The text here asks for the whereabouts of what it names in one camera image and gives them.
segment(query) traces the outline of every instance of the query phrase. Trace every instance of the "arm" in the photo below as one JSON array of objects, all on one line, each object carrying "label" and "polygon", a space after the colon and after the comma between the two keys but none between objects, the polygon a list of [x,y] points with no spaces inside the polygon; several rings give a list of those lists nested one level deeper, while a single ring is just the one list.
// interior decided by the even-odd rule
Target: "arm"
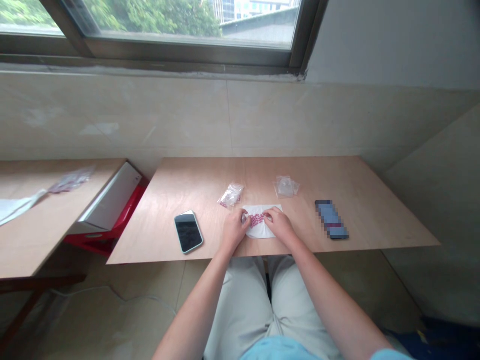
[{"label": "arm", "polygon": [[223,226],[220,249],[168,328],[153,359],[201,359],[214,323],[230,259],[250,226],[243,209],[232,212]]},{"label": "arm", "polygon": [[367,360],[381,349],[392,349],[369,316],[297,236],[287,215],[277,207],[264,214],[267,226],[291,251],[316,312],[345,359]]}]

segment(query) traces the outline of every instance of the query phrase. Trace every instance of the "red chair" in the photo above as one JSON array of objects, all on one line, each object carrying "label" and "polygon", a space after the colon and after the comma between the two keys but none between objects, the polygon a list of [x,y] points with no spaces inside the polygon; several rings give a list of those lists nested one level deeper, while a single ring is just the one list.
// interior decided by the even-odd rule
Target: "red chair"
[{"label": "red chair", "polygon": [[124,232],[135,209],[142,199],[145,190],[147,190],[147,185],[148,184],[140,183],[140,185],[136,187],[112,230],[88,234],[67,235],[63,241],[109,258],[115,248],[117,240]]}]

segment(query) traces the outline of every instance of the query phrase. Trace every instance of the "window frame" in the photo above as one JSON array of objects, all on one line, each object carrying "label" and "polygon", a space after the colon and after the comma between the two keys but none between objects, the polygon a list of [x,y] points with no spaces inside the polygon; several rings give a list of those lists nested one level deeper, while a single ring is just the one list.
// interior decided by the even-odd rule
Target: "window frame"
[{"label": "window frame", "polygon": [[[3,63],[65,67],[105,66],[163,72],[304,75],[328,0],[303,0],[291,50],[86,37],[57,0],[39,0],[65,37],[0,34]],[[74,5],[75,0],[66,0]]]}]

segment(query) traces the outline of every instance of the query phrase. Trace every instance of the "light blue shirt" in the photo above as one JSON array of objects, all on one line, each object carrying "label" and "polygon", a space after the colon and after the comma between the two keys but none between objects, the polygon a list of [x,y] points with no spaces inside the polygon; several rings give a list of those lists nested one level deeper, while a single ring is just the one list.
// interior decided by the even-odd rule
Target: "light blue shirt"
[{"label": "light blue shirt", "polygon": [[[308,352],[298,341],[285,336],[266,337],[253,345],[240,360],[322,360]],[[402,353],[383,349],[370,360],[412,360]]]}]

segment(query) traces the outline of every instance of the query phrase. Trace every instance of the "window glass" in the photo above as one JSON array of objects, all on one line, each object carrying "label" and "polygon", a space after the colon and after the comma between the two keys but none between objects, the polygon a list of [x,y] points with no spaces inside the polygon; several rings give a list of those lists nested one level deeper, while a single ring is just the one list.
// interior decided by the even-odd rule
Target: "window glass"
[{"label": "window glass", "polygon": [[238,21],[235,0],[63,1],[87,37],[285,50],[292,48],[300,6],[300,1],[279,0],[285,10],[260,21]]},{"label": "window glass", "polygon": [[39,0],[0,0],[0,33],[63,36]]}]

